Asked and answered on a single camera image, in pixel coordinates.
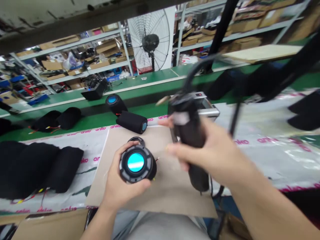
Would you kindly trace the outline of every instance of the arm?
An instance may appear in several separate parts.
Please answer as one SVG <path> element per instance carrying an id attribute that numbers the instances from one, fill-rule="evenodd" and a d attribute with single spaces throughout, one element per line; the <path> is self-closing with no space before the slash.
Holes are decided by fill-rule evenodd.
<path id="1" fill-rule="evenodd" d="M 170 119 L 159 124 L 173 127 Z M 202 119 L 202 127 L 203 148 L 170 144 L 167 151 L 179 158 L 183 170 L 188 171 L 187 163 L 198 165 L 231 190 L 254 239 L 320 239 L 320 231 L 271 185 L 223 128 L 208 119 Z"/>
<path id="2" fill-rule="evenodd" d="M 119 148 L 114 157 L 108 172 L 106 189 L 100 207 L 84 231 L 81 240 L 110 240 L 114 220 L 118 210 L 130 199 L 142 194 L 151 182 L 143 179 L 134 184 L 126 184 L 120 177 L 119 163 L 121 154 L 139 141 L 131 141 Z"/>

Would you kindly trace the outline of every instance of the black fan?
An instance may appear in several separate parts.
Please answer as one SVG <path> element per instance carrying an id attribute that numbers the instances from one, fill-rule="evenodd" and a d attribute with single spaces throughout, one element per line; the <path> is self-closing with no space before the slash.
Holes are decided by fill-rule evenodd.
<path id="1" fill-rule="evenodd" d="M 169 51 L 169 23 L 165 11 L 159 10 L 128 20 L 129 31 L 140 72 L 158 71 Z"/>

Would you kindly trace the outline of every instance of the storage rack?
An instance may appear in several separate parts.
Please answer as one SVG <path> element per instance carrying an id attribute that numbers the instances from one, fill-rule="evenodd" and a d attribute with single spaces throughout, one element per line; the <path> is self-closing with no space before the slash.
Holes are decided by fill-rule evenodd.
<path id="1" fill-rule="evenodd" d="M 129 59 L 129 54 L 128 54 L 126 42 L 124 40 L 123 30 L 121 28 L 121 23 L 120 22 L 118 22 L 118 27 L 119 27 L 118 29 L 110 31 L 110 32 L 101 33 L 101 34 L 98 34 L 96 36 L 92 36 L 92 37 L 81 39 L 81 40 L 79 40 L 77 42 L 73 42 L 73 43 L 69 43 L 69 44 L 63 45 L 63 46 L 42 50 L 40 52 L 29 54 L 29 55 L 26 55 L 26 56 L 18 57 L 15 53 L 11 53 L 10 55 L 17 61 L 18 64 L 23 66 L 37 81 L 39 81 L 41 84 L 45 85 L 47 87 L 47 89 L 52 94 L 56 94 L 56 92 L 50 86 L 52 84 L 65 82 L 65 81 L 69 81 L 69 80 L 80 78 L 80 77 L 86 77 L 86 76 L 89 76 L 90 74 L 104 72 L 104 71 L 111 70 L 111 69 L 118 68 L 118 67 L 129 66 L 130 74 L 133 76 L 133 71 L 132 71 L 132 67 L 131 67 L 131 63 L 130 63 L 130 59 Z M 82 72 L 82 73 L 74 75 L 74 76 L 66 76 L 66 77 L 58 78 L 58 79 L 51 80 L 51 81 L 44 80 L 42 77 L 40 77 L 40 75 L 38 75 L 35 71 L 33 71 L 33 69 L 31 67 L 29 67 L 27 64 L 25 64 L 23 62 L 23 60 L 26 60 L 26 59 L 38 57 L 38 56 L 49 54 L 49 53 L 53 53 L 53 52 L 58 52 L 58 51 L 61 51 L 63 49 L 72 48 L 72 47 L 75 47 L 75 46 L 78 46 L 78 45 L 82 45 L 82 44 L 85 44 L 85 43 L 88 43 L 88 42 L 96 41 L 98 39 L 107 38 L 107 37 L 110 37 L 110 36 L 115 35 L 115 34 L 120 34 L 121 41 L 123 43 L 123 48 L 124 48 L 124 51 L 125 51 L 126 57 L 127 57 L 127 60 L 124 61 L 124 62 L 110 64 L 110 65 L 105 66 L 105 67 L 92 69 L 92 70 L 87 70 L 85 72 Z"/>
<path id="2" fill-rule="evenodd" d="M 258 34 L 258 33 L 268 32 L 268 31 L 272 31 L 272 30 L 275 30 L 275 29 L 281 29 L 282 28 L 282 31 L 278 34 L 278 36 L 273 41 L 273 44 L 277 44 L 280 41 L 280 39 L 283 37 L 283 35 L 287 32 L 287 30 L 290 28 L 290 26 L 295 21 L 300 20 L 300 19 L 303 18 L 303 17 L 299 17 L 299 16 L 306 9 L 306 7 L 308 6 L 310 1 L 311 0 L 305 0 L 303 2 L 302 7 L 297 12 L 297 14 L 290 20 L 279 22 L 279 23 L 273 24 L 273 25 L 271 25 L 269 27 L 265 27 L 265 28 L 257 28 L 257 29 L 254 29 L 254 30 L 248 31 L 248 32 L 233 33 L 230 36 L 225 37 L 223 39 L 223 42 L 230 41 L 230 40 L 235 40 L 235 39 L 238 39 L 238 38 L 248 37 L 248 36 L 252 36 L 252 35 Z M 226 0 L 215 0 L 213 2 L 208 2 L 208 3 L 205 3 L 205 4 L 193 6 L 193 7 L 190 7 L 190 8 L 186 8 L 186 3 L 182 4 L 182 9 L 178 10 L 176 12 L 177 14 L 181 13 L 180 29 L 181 29 L 181 26 L 183 26 L 183 23 L 184 23 L 184 20 L 185 20 L 185 16 L 187 14 L 190 14 L 192 12 L 204 11 L 204 10 L 208 10 L 208 9 L 209 10 L 213 10 L 213 9 L 217 9 L 217 8 L 223 8 L 225 6 L 226 2 L 227 2 Z M 179 59 L 180 59 L 180 53 L 181 52 L 188 51 L 188 50 L 191 50 L 191 49 L 194 49 L 194 48 L 210 46 L 212 44 L 212 40 L 211 41 L 207 41 L 207 42 L 202 42 L 202 43 L 196 43 L 194 45 L 185 46 L 185 47 L 181 47 L 181 43 L 182 43 L 182 31 L 179 31 L 178 47 L 175 47 L 175 48 L 172 49 L 172 51 L 177 51 L 177 62 L 176 62 L 176 65 L 179 64 Z"/>

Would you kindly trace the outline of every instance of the hand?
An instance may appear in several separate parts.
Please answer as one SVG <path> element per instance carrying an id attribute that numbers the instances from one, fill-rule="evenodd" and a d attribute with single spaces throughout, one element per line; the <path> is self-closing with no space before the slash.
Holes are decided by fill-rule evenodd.
<path id="1" fill-rule="evenodd" d="M 239 186 L 257 172 L 255 165 L 236 146 L 224 128 L 201 118 L 202 130 L 206 135 L 203 148 L 193 148 L 185 144 L 174 143 L 167 151 L 177 156 L 183 170 L 189 170 L 189 164 L 205 169 L 220 184 L 229 188 Z M 173 119 L 163 119 L 159 125 L 173 127 Z"/>
<path id="2" fill-rule="evenodd" d="M 119 148 L 113 157 L 111 167 L 108 172 L 106 189 L 100 207 L 106 207 L 111 210 L 117 211 L 124 206 L 130 199 L 142 194 L 151 182 L 148 179 L 143 179 L 134 184 L 127 184 L 120 177 L 120 158 L 121 154 L 133 145 L 138 145 L 139 141 L 130 141 Z"/>

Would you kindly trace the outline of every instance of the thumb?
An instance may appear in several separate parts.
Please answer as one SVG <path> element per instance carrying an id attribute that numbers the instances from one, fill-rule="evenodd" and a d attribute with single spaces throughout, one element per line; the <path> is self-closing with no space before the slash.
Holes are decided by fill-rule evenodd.
<path id="1" fill-rule="evenodd" d="M 185 160 L 192 164 L 196 164 L 197 159 L 199 158 L 199 152 L 198 152 L 199 149 L 190 147 L 185 144 L 178 144 L 178 143 L 169 144 L 166 150 L 170 154 L 178 157 L 179 159 Z"/>
<path id="2" fill-rule="evenodd" d="M 142 179 L 141 181 L 130 185 L 130 192 L 132 196 L 139 196 L 144 193 L 147 188 L 151 186 L 151 182 L 149 179 Z"/>

